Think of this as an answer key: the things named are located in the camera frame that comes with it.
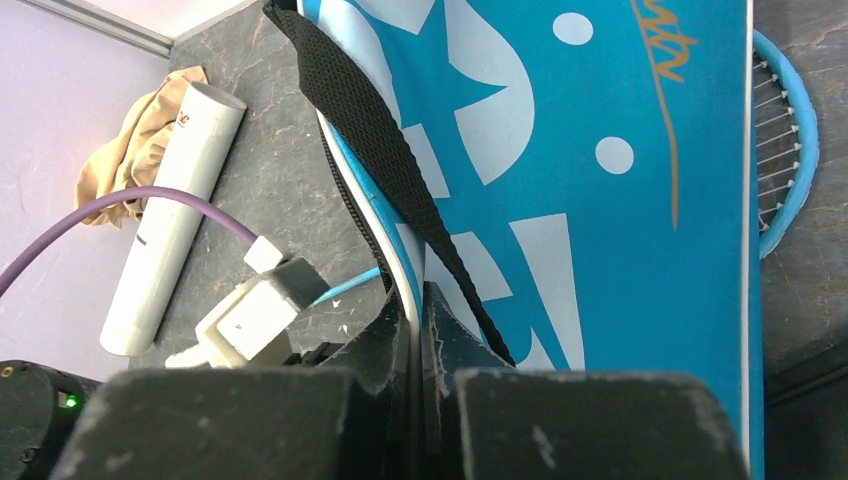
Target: gray marble countertop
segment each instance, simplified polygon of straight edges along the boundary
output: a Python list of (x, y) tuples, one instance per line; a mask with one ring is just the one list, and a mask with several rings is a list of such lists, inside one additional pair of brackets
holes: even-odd
[[(819, 119), (821, 160), (807, 204), (762, 263), (767, 373), (848, 337), (848, 0), (757, 0), (755, 24), (802, 74)], [(249, 107), (213, 202), (260, 234), (305, 256), (331, 284), (374, 266), (330, 176), (312, 107), (297, 88), (288, 40), (253, 4), (179, 42), (172, 69), (202, 65), (212, 85)], [(250, 276), (244, 248), (201, 225), (156, 345), (130, 362), (161, 366), (194, 343), (194, 326)], [(301, 350), (344, 341), (385, 297), (374, 280), (291, 327)]]
[(848, 338), (848, 0), (756, 0), (754, 24), (801, 74), (819, 124), (807, 203), (762, 262), (767, 373)]
[[(330, 285), (376, 266), (330, 174), (315, 110), (297, 87), (294, 48), (253, 4), (179, 42), (171, 69), (202, 65), (209, 83), (248, 110), (212, 203), (309, 260)], [(244, 246), (208, 219), (198, 230), (156, 343), (130, 367), (162, 366), (195, 343), (194, 327), (252, 276)], [(379, 279), (305, 311), (289, 327), (295, 350), (344, 342), (379, 312)]]

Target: black nylon webbing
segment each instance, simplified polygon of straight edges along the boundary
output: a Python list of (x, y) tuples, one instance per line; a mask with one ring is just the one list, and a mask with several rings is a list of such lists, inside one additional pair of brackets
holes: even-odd
[(297, 13), (294, 0), (271, 0), (263, 11), (297, 50), (304, 96), (336, 128), (380, 191), (445, 264), (492, 351), (515, 365), (445, 229), (415, 157), (377, 89), (338, 45)]

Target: white pvc pipe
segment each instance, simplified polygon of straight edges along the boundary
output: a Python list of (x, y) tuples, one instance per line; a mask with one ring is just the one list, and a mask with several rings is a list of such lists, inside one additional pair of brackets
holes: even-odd
[[(246, 108), (223, 90), (192, 83), (154, 185), (208, 200)], [(147, 202), (100, 333), (103, 348), (130, 356), (150, 347), (201, 218), (200, 212), (177, 202)]]

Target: blue racket frame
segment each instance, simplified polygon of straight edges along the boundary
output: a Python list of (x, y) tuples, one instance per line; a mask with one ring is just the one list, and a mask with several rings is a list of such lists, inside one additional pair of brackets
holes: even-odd
[(795, 109), (798, 142), (801, 144), (800, 167), (795, 172), (795, 184), (789, 189), (783, 207), (777, 211), (768, 230), (760, 235), (760, 260), (762, 260), (777, 247), (792, 220), (807, 201), (819, 163), (819, 129), (810, 96), (804, 88), (801, 76), (789, 59), (771, 40), (756, 30), (754, 30), (754, 51), (768, 62), (768, 68), (777, 74), (778, 81), (787, 91), (789, 105)]

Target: blue fabric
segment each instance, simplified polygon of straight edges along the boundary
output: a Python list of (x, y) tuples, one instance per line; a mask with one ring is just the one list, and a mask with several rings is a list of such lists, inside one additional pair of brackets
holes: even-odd
[[(321, 12), (331, 3), (335, 8), (344, 2), (324, 0), (322, 6), (320, 0), (304, 0), (304, 14), (344, 36)], [(745, 408), (741, 376), (750, 368), (757, 443), (752, 451), (761, 456), (762, 399), (756, 386), (761, 347), (753, 345), (760, 341), (761, 327), (754, 301), (750, 365), (740, 351), (742, 282), (750, 281), (758, 301), (757, 255), (751, 278), (740, 276), (749, 242), (742, 236), (749, 221), (742, 215), (749, 201), (743, 193), (745, 2), (435, 0), (417, 32), (410, 31), (414, 22), (401, 28), (378, 19), (377, 3), (349, 0), (352, 15), (363, 18), (379, 39), (380, 51), (374, 53), (384, 55), (391, 72), (400, 127), (422, 128), (438, 160), (449, 192), (434, 196), (447, 229), (479, 240), (508, 286), (507, 293), (498, 287), (500, 293), (485, 307), (516, 361), (533, 357), (538, 340), (546, 360), (558, 369), (585, 364), (594, 370), (685, 371), (709, 385), (737, 429), (743, 428)], [(456, 33), (451, 37), (449, 23), (465, 5), (508, 45), (501, 60), (514, 62), (513, 70), (523, 73), (483, 65), (498, 58), (449, 55), (451, 42), (459, 41)], [(499, 45), (494, 36), (491, 40), (485, 45)], [(376, 70), (366, 72), (379, 76)], [(529, 79), (529, 95), (522, 93), (522, 75)], [(507, 94), (517, 100), (514, 109), (502, 110), (527, 121), (498, 130), (492, 125), (511, 124), (498, 124), (497, 111), (489, 117), (498, 118), (481, 117), (480, 128), (497, 147), (487, 150), (485, 142), (475, 143), (473, 129), (463, 130), (462, 112)], [(526, 142), (518, 138), (522, 129), (528, 132)], [(514, 148), (519, 153), (512, 163), (486, 163), (479, 155)], [(421, 151), (414, 145), (413, 151), (421, 162)], [(402, 250), (395, 227), (399, 216), (349, 150), (345, 158), (393, 245)], [(569, 328), (581, 337), (579, 345), (563, 338), (566, 330), (551, 312), (552, 304), (567, 307), (568, 302), (543, 300), (543, 284), (557, 283), (557, 272), (532, 265), (532, 257), (544, 252), (527, 246), (551, 242), (521, 238), (518, 224), (531, 223), (525, 233), (543, 236), (537, 225), (567, 223), (561, 248), (550, 253), (573, 269), (579, 322), (574, 315), (563, 318), (576, 323)], [(413, 278), (410, 259), (403, 263)]]

